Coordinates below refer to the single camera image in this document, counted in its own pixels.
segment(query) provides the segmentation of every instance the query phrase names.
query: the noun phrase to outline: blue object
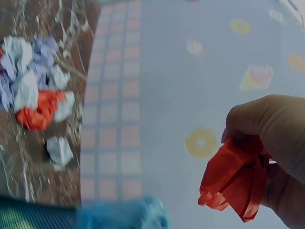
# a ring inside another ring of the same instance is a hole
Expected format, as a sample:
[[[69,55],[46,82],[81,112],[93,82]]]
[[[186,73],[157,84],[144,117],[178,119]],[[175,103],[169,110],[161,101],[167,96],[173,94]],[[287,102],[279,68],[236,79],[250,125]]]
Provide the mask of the blue object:
[[[78,210],[78,229],[168,229],[167,212],[154,198],[98,203]]]

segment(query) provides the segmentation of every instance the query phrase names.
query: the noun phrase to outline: purple crumpled paper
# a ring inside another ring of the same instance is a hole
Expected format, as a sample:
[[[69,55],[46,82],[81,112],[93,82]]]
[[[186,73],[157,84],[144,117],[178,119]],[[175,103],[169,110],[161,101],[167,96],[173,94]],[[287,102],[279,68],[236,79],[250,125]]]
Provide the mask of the purple crumpled paper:
[[[8,112],[10,105],[13,104],[13,94],[10,90],[10,83],[15,81],[16,75],[11,58],[3,54],[0,58],[0,100],[3,108]]]
[[[33,61],[29,65],[37,78],[39,90],[48,89],[46,74],[54,65],[53,55],[59,51],[57,42],[53,36],[48,38],[37,38],[33,45]]]
[[[10,90],[9,78],[0,74],[0,100],[4,110],[7,112],[10,109],[10,105],[13,104],[13,94]]]

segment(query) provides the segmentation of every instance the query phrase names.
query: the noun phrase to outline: red crumpled paper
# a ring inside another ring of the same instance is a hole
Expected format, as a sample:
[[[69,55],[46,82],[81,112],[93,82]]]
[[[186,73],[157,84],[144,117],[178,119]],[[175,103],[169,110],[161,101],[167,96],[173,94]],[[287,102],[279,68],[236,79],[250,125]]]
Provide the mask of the red crumpled paper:
[[[65,92],[40,91],[36,110],[23,108],[17,114],[17,120],[29,130],[44,130],[57,111],[57,103],[66,98]]]
[[[230,138],[208,162],[198,204],[222,211],[231,206],[243,222],[255,218],[266,185],[270,156],[258,136]]]

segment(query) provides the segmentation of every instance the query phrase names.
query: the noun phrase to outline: finger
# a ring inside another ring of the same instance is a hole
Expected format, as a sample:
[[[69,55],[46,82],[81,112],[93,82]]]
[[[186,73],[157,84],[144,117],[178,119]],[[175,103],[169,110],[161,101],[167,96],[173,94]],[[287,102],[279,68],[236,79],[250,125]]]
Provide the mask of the finger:
[[[266,179],[266,185],[264,189],[264,195],[261,201],[261,204],[264,205],[265,207],[269,208],[269,190],[270,190],[270,185],[278,171],[278,164],[269,164],[268,169],[267,169],[267,179]]]
[[[261,204],[278,214],[278,205],[286,189],[289,175],[278,164],[270,164],[267,170],[267,182]]]
[[[226,131],[223,141],[228,138],[243,138],[244,135],[259,135],[266,121],[275,112],[274,106],[279,95],[266,96],[233,107],[226,119]]]

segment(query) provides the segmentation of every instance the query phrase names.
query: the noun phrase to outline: crumpled paper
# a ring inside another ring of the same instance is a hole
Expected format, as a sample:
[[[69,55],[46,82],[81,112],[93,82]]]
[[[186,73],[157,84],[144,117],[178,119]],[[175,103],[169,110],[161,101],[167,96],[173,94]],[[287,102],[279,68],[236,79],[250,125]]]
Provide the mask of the crumpled paper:
[[[60,123],[72,114],[74,100],[74,93],[66,92],[66,99],[58,103],[58,110],[54,114],[55,122]]]
[[[51,71],[47,73],[49,88],[55,91],[64,90],[67,87],[70,77],[70,73],[64,73],[58,64],[53,66]]]
[[[231,206],[243,222],[255,218],[266,185],[270,156],[258,136],[230,138],[208,162],[198,203],[216,210]]]
[[[2,74],[9,79],[9,82],[13,82],[16,79],[16,75],[14,72],[13,60],[6,53],[3,54],[0,58],[0,69]]]
[[[2,48],[11,57],[13,63],[16,63],[15,74],[27,71],[33,59],[31,43],[26,42],[23,37],[7,36],[3,39]]]
[[[17,114],[17,120],[29,130],[44,130],[53,121],[58,102],[65,98],[65,92],[39,91],[37,110],[25,107]]]
[[[66,166],[73,158],[69,142],[66,138],[56,136],[47,139],[47,151],[51,160],[60,166]]]
[[[3,108],[8,112],[13,104],[13,94],[10,83],[15,80],[12,61],[7,54],[0,54],[0,100]]]
[[[38,87],[36,84],[36,76],[32,70],[19,76],[11,86],[11,89],[15,95],[15,112],[20,111],[24,107],[36,110],[38,102]]]
[[[46,74],[54,65],[54,54],[59,51],[57,42],[53,36],[48,38],[37,38],[33,42],[33,61],[29,65],[37,77],[39,90],[47,90]]]

